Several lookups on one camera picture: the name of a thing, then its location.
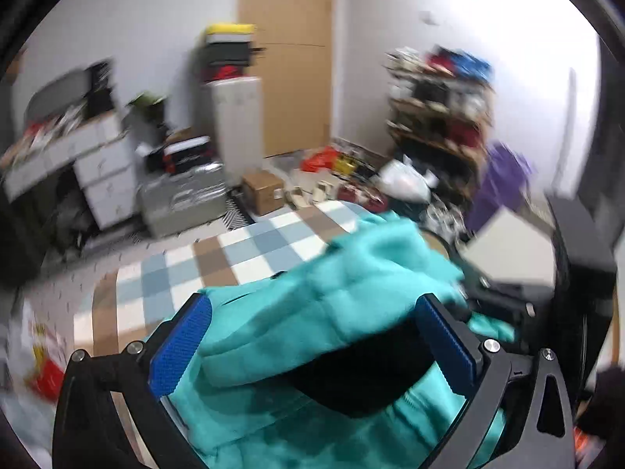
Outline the teal hooded sweatshirt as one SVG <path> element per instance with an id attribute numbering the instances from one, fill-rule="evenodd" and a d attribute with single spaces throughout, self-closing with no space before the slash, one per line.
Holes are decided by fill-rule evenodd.
<path id="1" fill-rule="evenodd" d="M 436 364 L 366 417 L 307 397 L 282 375 L 397 325 L 425 293 L 463 304 L 462 271 L 416 224 L 369 215 L 279 276 L 207 290 L 212 321 L 171 393 L 210 468 L 415 468 L 463 406 Z"/>

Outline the checkered bed sheet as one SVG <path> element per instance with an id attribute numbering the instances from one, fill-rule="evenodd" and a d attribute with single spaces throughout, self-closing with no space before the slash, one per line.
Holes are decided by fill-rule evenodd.
<path id="1" fill-rule="evenodd" d="M 113 251 L 93 265 L 91 298 L 73 315 L 73 346 L 92 356 L 115 354 L 148 337 L 197 290 L 287 271 L 354 232 L 364 215 L 361 206 L 338 200 L 299 211 L 283 206 L 232 231 L 219 233 L 211 222 Z"/>

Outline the grey-green bed headboard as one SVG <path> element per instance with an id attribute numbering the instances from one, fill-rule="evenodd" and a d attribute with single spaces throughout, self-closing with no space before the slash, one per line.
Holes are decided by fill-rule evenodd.
<path id="1" fill-rule="evenodd" d="M 555 285 L 551 237 L 509 209 L 499 209 L 460 255 L 496 282 Z"/>

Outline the purple bag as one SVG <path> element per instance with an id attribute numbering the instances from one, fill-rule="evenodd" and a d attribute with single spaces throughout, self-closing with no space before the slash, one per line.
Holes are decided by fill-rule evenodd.
<path id="1" fill-rule="evenodd" d="M 501 208 L 516 211 L 529 186 L 532 168 L 524 156 L 503 143 L 488 153 L 486 172 L 464 218 L 469 232 L 477 233 Z"/>

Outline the cardboard box on floor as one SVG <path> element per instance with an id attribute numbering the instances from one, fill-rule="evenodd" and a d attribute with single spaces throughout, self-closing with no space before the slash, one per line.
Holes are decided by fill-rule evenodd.
<path id="1" fill-rule="evenodd" d="M 284 181 L 266 170 L 255 170 L 241 177 L 244 203 L 252 213 L 264 216 L 285 204 Z"/>

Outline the white plastic bag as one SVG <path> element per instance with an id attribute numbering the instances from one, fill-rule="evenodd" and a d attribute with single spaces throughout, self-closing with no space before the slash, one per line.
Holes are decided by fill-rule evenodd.
<path id="1" fill-rule="evenodd" d="M 410 159 L 393 159 L 384 164 L 378 170 L 376 186 L 381 193 L 400 201 L 420 203 L 431 199 L 425 177 L 412 166 Z"/>

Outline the black red shoebox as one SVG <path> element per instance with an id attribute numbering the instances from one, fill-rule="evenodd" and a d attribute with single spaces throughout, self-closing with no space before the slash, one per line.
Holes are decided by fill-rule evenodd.
<path id="1" fill-rule="evenodd" d="M 165 145 L 162 151 L 164 172 L 178 175 L 213 161 L 213 146 L 208 136 Z"/>

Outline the orange plastic bag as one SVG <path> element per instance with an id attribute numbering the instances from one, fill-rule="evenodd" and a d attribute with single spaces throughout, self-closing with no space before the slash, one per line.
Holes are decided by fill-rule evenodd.
<path id="1" fill-rule="evenodd" d="M 326 146 L 314 155 L 305 158 L 300 165 L 300 170 L 305 173 L 319 173 L 320 170 L 331 170 L 339 157 L 339 151 L 333 146 Z"/>

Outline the wooden shoe rack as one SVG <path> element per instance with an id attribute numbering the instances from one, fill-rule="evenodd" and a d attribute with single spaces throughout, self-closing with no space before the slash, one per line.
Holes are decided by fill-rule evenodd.
<path id="1" fill-rule="evenodd" d="M 386 53 L 393 157 L 436 177 L 434 194 L 468 209 L 487 162 L 494 70 L 463 50 L 409 47 Z"/>

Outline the white tall cabinet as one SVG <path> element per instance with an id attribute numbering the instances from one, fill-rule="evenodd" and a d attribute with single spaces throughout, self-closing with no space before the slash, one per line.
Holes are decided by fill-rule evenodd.
<path id="1" fill-rule="evenodd" d="M 250 170 L 262 167 L 263 122 L 259 77 L 243 76 L 199 87 L 196 126 L 210 137 L 230 186 L 240 184 Z"/>

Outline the yellow lid box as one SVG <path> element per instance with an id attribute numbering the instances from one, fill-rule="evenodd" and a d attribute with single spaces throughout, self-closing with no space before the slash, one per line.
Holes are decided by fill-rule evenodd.
<path id="1" fill-rule="evenodd" d="M 213 43 L 250 43 L 255 26 L 248 23 L 219 22 L 204 29 L 202 40 L 205 45 Z"/>

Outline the tan wooden door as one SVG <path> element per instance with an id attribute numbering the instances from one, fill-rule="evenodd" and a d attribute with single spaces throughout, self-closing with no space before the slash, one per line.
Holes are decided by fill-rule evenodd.
<path id="1" fill-rule="evenodd" d="M 262 49 L 251 73 L 263 82 L 267 156 L 329 141 L 332 0 L 239 0 L 238 18 L 255 26 Z"/>

